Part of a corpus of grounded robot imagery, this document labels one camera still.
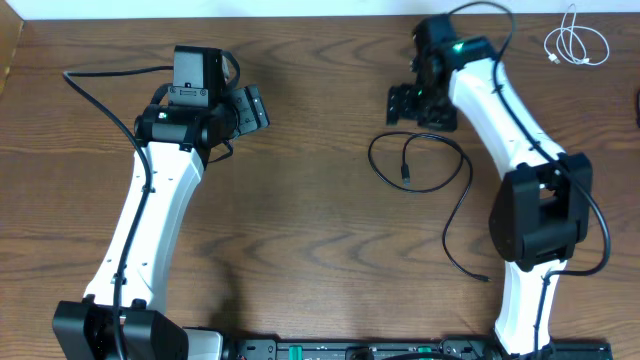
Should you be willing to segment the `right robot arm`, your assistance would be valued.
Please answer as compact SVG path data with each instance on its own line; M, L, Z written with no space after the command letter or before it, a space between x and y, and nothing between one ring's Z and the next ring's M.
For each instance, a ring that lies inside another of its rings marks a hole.
M493 332L504 355L552 353L549 318L557 282L587 235L596 206L593 169L569 155L537 124L511 86L504 51L484 36L461 38L448 13L415 26L412 84L388 91L386 121L413 120L440 140L463 114L491 155L501 185L489 233L505 262L501 310Z

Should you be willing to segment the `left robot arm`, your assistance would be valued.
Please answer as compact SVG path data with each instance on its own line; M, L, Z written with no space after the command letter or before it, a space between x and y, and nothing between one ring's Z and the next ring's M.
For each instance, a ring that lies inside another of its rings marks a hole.
M229 359L216 330L181 327L165 314L169 272L184 214L211 151L270 124L260 91L238 85L231 52L178 45L133 127L113 121L134 147L128 194L98 271L78 302L62 301L52 329L68 359Z

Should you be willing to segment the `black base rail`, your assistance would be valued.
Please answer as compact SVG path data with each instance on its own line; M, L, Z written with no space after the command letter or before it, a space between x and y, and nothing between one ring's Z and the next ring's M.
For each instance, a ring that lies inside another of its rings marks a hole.
M307 342L245 339L224 346L222 360L350 360L350 359L508 359L487 338L449 338L427 342ZM552 343L525 359L612 360L607 343Z

